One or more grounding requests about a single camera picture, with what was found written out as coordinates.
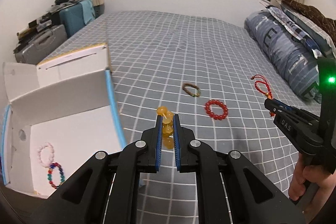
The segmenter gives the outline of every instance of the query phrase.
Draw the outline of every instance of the brown bead bracelet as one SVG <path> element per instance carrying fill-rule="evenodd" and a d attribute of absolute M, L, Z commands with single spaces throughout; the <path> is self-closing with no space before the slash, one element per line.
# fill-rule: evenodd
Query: brown bead bracelet
<path fill-rule="evenodd" d="M 186 86 L 197 89 L 197 93 L 196 94 L 191 93 L 189 90 L 186 89 Z M 189 94 L 192 97 L 200 97 L 201 96 L 201 89 L 198 86 L 193 85 L 191 83 L 183 83 L 182 89 L 184 90 L 185 93 Z"/>

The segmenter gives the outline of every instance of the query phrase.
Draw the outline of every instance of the green led light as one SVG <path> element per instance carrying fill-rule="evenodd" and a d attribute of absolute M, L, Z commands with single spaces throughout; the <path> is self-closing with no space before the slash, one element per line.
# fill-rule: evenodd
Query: green led light
<path fill-rule="evenodd" d="M 335 83 L 335 81 L 336 81 L 335 77 L 329 77 L 329 79 L 328 79 L 328 82 L 331 83 L 331 84 Z"/>

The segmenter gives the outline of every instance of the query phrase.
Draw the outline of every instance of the blue suitcase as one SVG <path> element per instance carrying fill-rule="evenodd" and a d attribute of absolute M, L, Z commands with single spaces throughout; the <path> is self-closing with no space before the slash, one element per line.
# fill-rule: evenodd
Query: blue suitcase
<path fill-rule="evenodd" d="M 60 10 L 59 20 L 65 26 L 68 38 L 71 37 L 85 26 L 82 5 L 78 3 Z"/>

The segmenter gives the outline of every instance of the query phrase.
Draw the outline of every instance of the hand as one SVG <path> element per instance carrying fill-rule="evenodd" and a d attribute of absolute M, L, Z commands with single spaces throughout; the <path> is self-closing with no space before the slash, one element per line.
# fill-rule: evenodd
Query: hand
<path fill-rule="evenodd" d="M 321 165 L 305 166 L 303 156 L 299 154 L 299 160 L 296 163 L 293 178 L 288 189 L 288 195 L 292 200 L 298 200 L 305 193 L 306 188 L 303 184 L 306 180 L 315 182 L 320 187 L 304 211 L 306 222 L 309 223 L 322 209 L 334 190 L 336 186 L 336 172 L 332 175 Z"/>

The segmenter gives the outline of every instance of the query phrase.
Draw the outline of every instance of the bed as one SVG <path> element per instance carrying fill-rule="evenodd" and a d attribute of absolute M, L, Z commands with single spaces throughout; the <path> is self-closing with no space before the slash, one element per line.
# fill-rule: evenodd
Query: bed
<path fill-rule="evenodd" d="M 80 30 L 48 58 L 108 42 L 115 96 L 128 142 L 153 127 L 156 108 L 178 113 L 181 124 L 213 149 L 241 151 L 287 194 L 298 152 L 275 127 L 265 96 L 251 77 L 264 75 L 274 98 L 319 115 L 320 105 L 299 99 L 248 32 L 226 22 L 152 11 L 103 15 Z M 184 82 L 201 89 L 187 95 Z M 223 101 L 228 117 L 207 116 L 209 99 Z M 163 147 L 160 172 L 142 174 L 138 223 L 198 223 L 194 174 L 174 168 L 173 150 Z"/>

